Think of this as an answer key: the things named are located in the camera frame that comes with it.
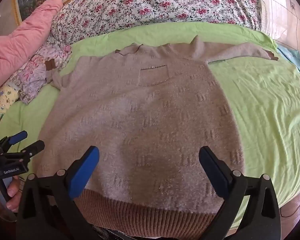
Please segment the person's left hand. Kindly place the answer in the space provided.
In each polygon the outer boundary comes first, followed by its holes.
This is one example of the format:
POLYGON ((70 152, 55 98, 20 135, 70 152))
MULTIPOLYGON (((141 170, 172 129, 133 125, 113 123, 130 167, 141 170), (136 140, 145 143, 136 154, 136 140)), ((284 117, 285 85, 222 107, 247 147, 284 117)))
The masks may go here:
POLYGON ((18 176, 14 176, 11 183, 8 186, 7 193, 10 196, 10 200, 6 203, 6 207, 12 212, 18 212, 21 192, 19 191, 20 179, 18 176))

